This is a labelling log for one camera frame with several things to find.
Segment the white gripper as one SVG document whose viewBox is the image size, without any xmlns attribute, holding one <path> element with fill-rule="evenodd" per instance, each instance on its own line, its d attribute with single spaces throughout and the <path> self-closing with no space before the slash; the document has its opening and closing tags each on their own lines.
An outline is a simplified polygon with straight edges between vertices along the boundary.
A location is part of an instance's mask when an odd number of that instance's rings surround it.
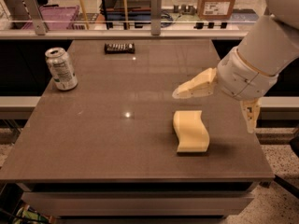
<svg viewBox="0 0 299 224">
<path fill-rule="evenodd" d="M 214 92 L 217 78 L 221 89 L 241 101 L 241 111 L 248 133 L 254 133 L 260 115 L 260 97 L 263 97 L 278 81 L 278 75 L 268 76 L 244 62 L 237 47 L 218 63 L 194 78 L 179 85 L 172 94 L 175 99 L 206 97 Z"/>
</svg>

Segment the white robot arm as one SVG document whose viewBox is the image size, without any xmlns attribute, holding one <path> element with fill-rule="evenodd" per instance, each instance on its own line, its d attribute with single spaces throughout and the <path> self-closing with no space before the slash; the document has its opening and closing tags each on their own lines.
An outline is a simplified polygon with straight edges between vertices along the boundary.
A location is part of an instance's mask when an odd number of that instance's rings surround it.
<svg viewBox="0 0 299 224">
<path fill-rule="evenodd" d="M 179 85 L 176 99 L 203 97 L 220 87 L 240 102 L 249 133 L 255 130 L 260 98 L 277 83 L 279 73 L 299 58 L 299 0 L 265 0 L 262 15 L 215 68 Z"/>
</svg>

